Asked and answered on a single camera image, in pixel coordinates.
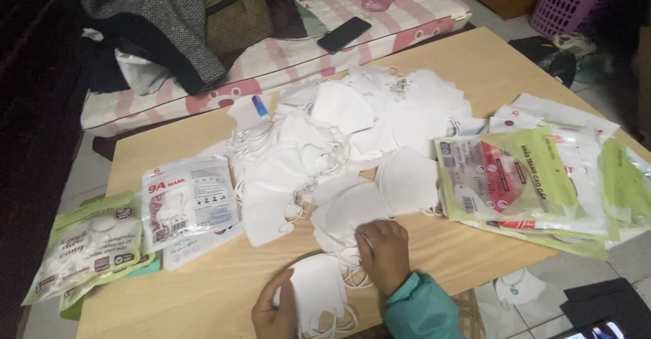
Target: human hand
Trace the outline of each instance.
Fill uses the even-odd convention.
[[[394,220],[375,220],[357,227],[355,239],[362,268],[379,291],[390,297],[411,274],[407,230]]]
[[[262,289],[260,298],[251,310],[251,320],[258,339],[293,339],[296,337],[298,313],[294,286],[289,278],[294,269],[287,269],[274,277]],[[281,287],[278,310],[273,308],[273,296]]]

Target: light wood tabletop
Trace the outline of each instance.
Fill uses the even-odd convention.
[[[487,118],[520,93],[598,114],[586,102],[486,28],[371,62],[400,73],[428,68],[466,92],[476,118]],[[191,157],[227,139],[235,121],[214,110],[118,142],[107,195],[141,188],[142,173]],[[651,162],[651,154],[622,131],[617,136]],[[544,246],[483,232],[422,214],[399,217],[410,233],[411,267],[431,274],[454,295],[557,253]],[[254,338],[250,311],[262,286],[301,257],[319,252],[307,220],[271,243],[253,248],[245,235],[174,273],[122,278],[85,300],[78,338]],[[380,323],[374,287],[348,290],[357,330]]]

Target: green jacket sleeve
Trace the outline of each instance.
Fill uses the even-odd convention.
[[[463,339],[459,308],[430,275],[411,273],[382,319],[395,339]]]

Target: black smartphone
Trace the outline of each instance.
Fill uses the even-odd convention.
[[[328,53],[334,54],[341,51],[346,45],[364,34],[368,29],[370,29],[370,22],[366,22],[359,17],[353,17],[341,24],[337,29],[324,35],[316,43]]]
[[[605,321],[582,330],[565,332],[552,339],[626,339],[626,336],[619,325],[612,321]]]

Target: wicker mat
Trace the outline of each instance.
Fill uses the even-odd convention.
[[[466,339],[486,339],[484,324],[479,314],[475,290],[468,290],[452,296],[459,307],[459,322],[457,327]],[[347,337],[348,339],[393,339],[384,324],[376,325]]]

